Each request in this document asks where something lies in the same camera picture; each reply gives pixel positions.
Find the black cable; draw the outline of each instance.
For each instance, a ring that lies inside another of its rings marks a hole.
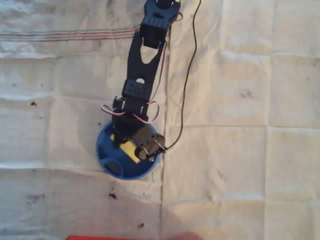
[[[196,27],[195,27],[195,20],[196,20],[196,15],[198,13],[198,10],[200,8],[201,5],[201,0],[199,0],[199,4],[198,7],[195,10],[195,13],[193,15],[193,20],[192,20],[192,28],[193,28],[193,37],[194,37],[194,52],[192,55],[192,58],[190,60],[190,64],[186,73],[186,77],[185,77],[185,82],[184,82],[184,88],[183,88],[183,97],[182,97],[182,106],[181,106],[181,128],[180,128],[180,133],[177,137],[177,139],[174,141],[174,143],[172,143],[169,147],[166,147],[166,150],[169,150],[170,148],[172,148],[174,145],[176,145],[176,143],[179,141],[182,132],[184,130],[184,108],[185,108],[185,99],[186,99],[186,89],[187,89],[187,83],[188,83],[188,78],[189,78],[189,74],[190,74],[190,70],[191,70],[191,66],[192,63],[194,61],[195,55],[197,53],[198,50],[198,43],[197,43],[197,35],[196,35]]]
[[[164,49],[163,49],[163,56],[162,56],[162,62],[161,62],[161,69],[160,69],[160,76],[159,76],[159,82],[158,85],[156,86],[156,89],[154,91],[153,97],[150,99],[149,102],[151,102],[155,96],[157,95],[157,91],[159,89],[160,83],[161,83],[161,78],[162,78],[162,73],[164,71],[164,65],[165,65],[165,58],[166,58],[166,50],[167,50],[167,41],[164,42]]]
[[[184,19],[184,15],[181,12],[179,12],[179,15],[181,16],[181,18],[179,20],[175,20],[175,22],[179,22],[182,19]],[[159,81],[158,81],[158,85],[156,86],[156,89],[154,91],[153,97],[150,99],[150,102],[155,98],[157,91],[159,89],[160,83],[161,83],[162,73],[164,70],[164,63],[165,63],[164,60],[165,60],[165,56],[166,56],[167,45],[168,45],[168,43],[167,43],[167,41],[165,41],[164,54],[163,54],[163,60],[162,60],[161,69],[160,69]]]

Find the electrical cable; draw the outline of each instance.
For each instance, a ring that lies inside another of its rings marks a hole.
[[[152,121],[145,121],[145,120],[143,120],[141,117],[137,116],[137,115],[134,114],[134,113],[133,113],[132,115],[133,115],[136,119],[138,119],[139,121],[141,121],[141,122],[144,123],[144,124],[151,124],[151,123],[153,123],[153,122],[157,119],[157,117],[158,117],[158,115],[159,115],[160,105],[159,105],[159,103],[157,103],[157,101],[150,101],[150,102],[147,102],[146,104],[148,104],[148,105],[157,104],[157,111],[156,111],[155,117],[153,118]],[[114,111],[113,111],[108,105],[106,105],[106,104],[102,104],[102,105],[101,105],[101,110],[104,111],[104,112],[107,113],[107,114],[111,114],[111,115],[118,116],[118,117],[126,114],[126,112],[114,112]]]
[[[181,127],[180,127],[180,133],[179,133],[177,139],[169,147],[165,148],[166,150],[169,150],[170,148],[172,148],[174,145],[177,144],[177,142],[181,138],[182,132],[184,130],[184,107],[185,107],[185,100],[186,100],[187,83],[188,83],[188,78],[189,78],[191,66],[192,66],[192,63],[194,61],[195,55],[197,53],[197,50],[198,50],[195,20],[196,20],[196,15],[198,13],[198,10],[199,10],[199,8],[201,6],[201,2],[202,2],[202,0],[199,0],[199,4],[198,4],[198,6],[197,6],[197,8],[195,10],[195,13],[194,13],[193,19],[192,19],[192,28],[193,28],[193,37],[194,37],[194,52],[193,52],[192,58],[190,60],[190,64],[188,66],[188,70],[187,70],[186,77],[185,77],[185,82],[184,82],[184,87],[183,87],[183,97],[182,97],[182,105],[181,105]]]
[[[162,73],[164,71],[164,65],[165,65],[165,59],[166,59],[166,49],[167,49],[167,41],[164,42],[164,49],[163,49],[163,56],[162,56],[162,62],[161,62],[161,69],[160,69],[160,75],[159,75],[159,82],[158,85],[156,86],[156,89],[154,91],[153,97],[151,98],[150,102],[153,101],[155,96],[157,95],[157,91],[159,89],[160,83],[161,83],[161,78],[162,78]]]
[[[175,22],[180,22],[182,19],[184,19],[184,15],[181,12],[179,12],[179,15],[181,16],[181,18],[175,20]]]

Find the robotic arm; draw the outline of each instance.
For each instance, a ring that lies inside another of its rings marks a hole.
[[[148,107],[165,38],[177,19],[181,4],[176,0],[146,0],[144,19],[134,34],[127,61],[127,77],[122,97],[113,101],[112,131],[116,147],[128,141],[134,143],[134,155],[140,160],[153,161],[166,152],[165,137],[147,124]],[[143,63],[141,46],[157,49],[149,63]]]

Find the blue plastic base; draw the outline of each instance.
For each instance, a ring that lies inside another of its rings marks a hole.
[[[135,180],[152,171],[159,161],[159,155],[154,161],[142,160],[135,163],[121,148],[114,147],[110,139],[111,134],[112,123],[109,122],[101,130],[96,141],[96,155],[106,173],[122,180]]]

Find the white fabric sheet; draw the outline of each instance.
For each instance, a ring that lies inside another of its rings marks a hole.
[[[144,3],[0,2],[0,239],[320,240],[320,2],[202,0],[182,137],[121,181],[96,158],[100,105],[121,95]],[[182,0],[167,39],[167,145],[197,4]]]

